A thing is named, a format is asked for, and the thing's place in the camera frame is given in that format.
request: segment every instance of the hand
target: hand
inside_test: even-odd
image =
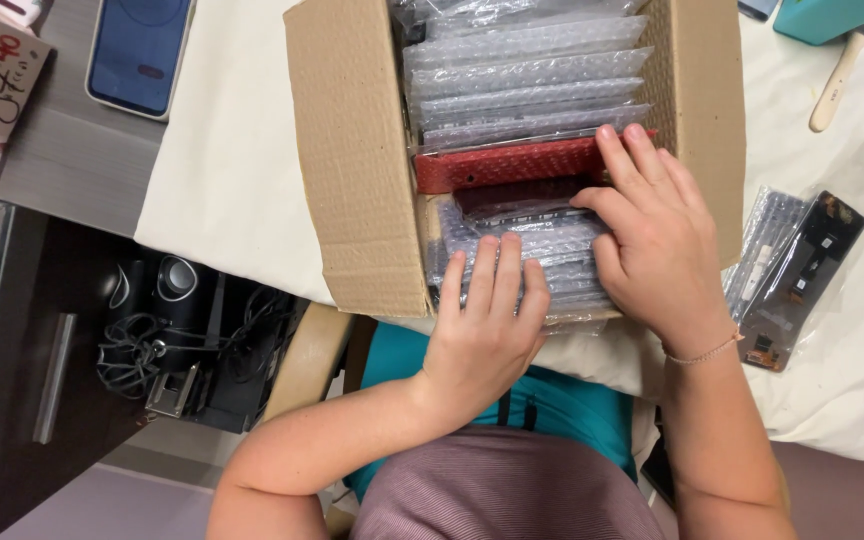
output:
[[[642,126],[611,126],[595,141],[615,188],[592,187],[572,206],[594,210],[612,228],[592,242],[599,278],[630,317],[681,360],[697,358],[736,331],[719,274],[715,223],[689,170],[656,151]]]
[[[483,236],[475,255],[465,309],[459,303],[466,254],[448,262],[425,362],[413,377],[414,397],[431,412],[444,434],[489,408],[525,374],[545,338],[539,336],[549,309],[546,274],[537,260],[525,261],[525,295],[516,314],[522,283],[522,239]]]

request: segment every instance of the white phone case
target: white phone case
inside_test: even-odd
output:
[[[166,105],[165,112],[162,114],[162,116],[153,116],[151,114],[147,114],[133,108],[128,108],[127,106],[111,103],[98,96],[93,95],[89,89],[89,80],[92,75],[92,62],[95,60],[95,43],[99,38],[99,26],[102,24],[102,11],[105,9],[106,3],[110,1],[114,0],[102,0],[102,2],[99,4],[99,11],[96,13],[95,16],[95,30],[92,32],[92,47],[89,49],[88,53],[88,68],[85,70],[85,94],[93,100],[107,107],[112,107],[113,109],[118,109],[119,111],[125,111],[126,113],[132,113],[133,115],[138,115],[139,117],[151,118],[152,120],[157,120],[159,122],[167,122],[169,120],[169,112],[172,110],[172,97],[176,94],[176,85],[179,83],[179,76],[182,72],[183,58],[186,56],[186,43],[188,43],[189,28],[192,26],[192,19],[194,19],[195,17],[195,5],[197,0],[191,0],[189,2],[188,10],[186,11],[185,28],[182,30],[182,43],[178,47],[178,60],[175,63],[175,75],[172,78],[172,87],[169,90],[169,102]]]

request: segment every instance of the finger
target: finger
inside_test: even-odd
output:
[[[532,362],[539,355],[539,350],[543,348],[543,345],[546,345],[546,338],[547,336],[545,335],[540,335],[539,337],[535,338],[535,343],[532,346],[532,351],[529,352],[529,355],[525,357],[525,362],[522,363],[522,373],[519,374],[520,377],[522,375],[525,375],[526,371],[529,371],[529,366],[532,365]]]
[[[496,279],[497,251],[498,238],[488,235],[479,239],[479,250],[475,252],[475,265],[472,266],[472,281],[465,299],[466,314],[482,318],[489,315]]]
[[[492,288],[489,317],[512,318],[516,314],[519,286],[522,285],[522,239],[514,232],[502,234],[498,250],[498,269]]]
[[[599,234],[592,240],[592,251],[595,253],[595,268],[599,275],[599,282],[609,294],[612,293],[610,289],[615,288],[628,278],[625,269],[622,268],[619,249],[618,240],[611,232]]]
[[[462,275],[466,270],[466,252],[455,251],[445,266],[445,277],[441,281],[438,298],[438,318],[454,318],[462,312],[460,297],[462,295]]]
[[[546,284],[546,272],[543,271],[543,265],[539,264],[537,260],[534,258],[526,260],[523,274],[525,275],[525,295],[518,305],[515,324],[518,325],[519,330],[524,335],[534,337],[539,335],[539,331],[546,322],[552,295],[549,294],[549,287]]]
[[[638,172],[652,186],[659,200],[669,205],[681,206],[683,201],[679,190],[672,183],[672,178],[669,178],[666,165],[659,159],[659,153],[645,129],[639,124],[630,125],[625,129],[625,143]]]
[[[658,151],[658,158],[669,172],[669,178],[678,190],[682,202],[690,209],[705,210],[706,200],[703,199],[699,184],[695,182],[689,169],[665,148]]]
[[[656,190],[649,185],[639,169],[632,162],[629,153],[618,139],[616,130],[609,125],[595,129],[595,143],[602,153],[608,174],[611,175],[615,189],[624,195],[640,210],[654,207],[659,203]]]
[[[569,203],[573,207],[593,210],[623,240],[627,240],[645,221],[642,211],[611,187],[587,187]]]

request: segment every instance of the chair armrest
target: chair armrest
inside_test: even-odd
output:
[[[309,304],[278,366],[263,422],[326,398],[354,318],[329,305]]]

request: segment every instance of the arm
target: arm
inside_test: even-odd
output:
[[[639,125],[596,140],[615,188],[572,204],[612,228],[593,249],[603,286],[677,359],[719,348],[736,332],[722,292],[715,224],[690,172],[656,151]],[[662,418],[678,501],[691,540],[794,539],[782,481],[735,345],[694,365],[665,362]]]
[[[326,538],[315,494],[355,469],[446,436],[485,411],[525,373],[542,340],[549,293],[535,260],[525,264],[515,234],[479,242],[465,308],[466,256],[445,271],[421,371],[262,424],[235,450],[209,515],[209,540]]]

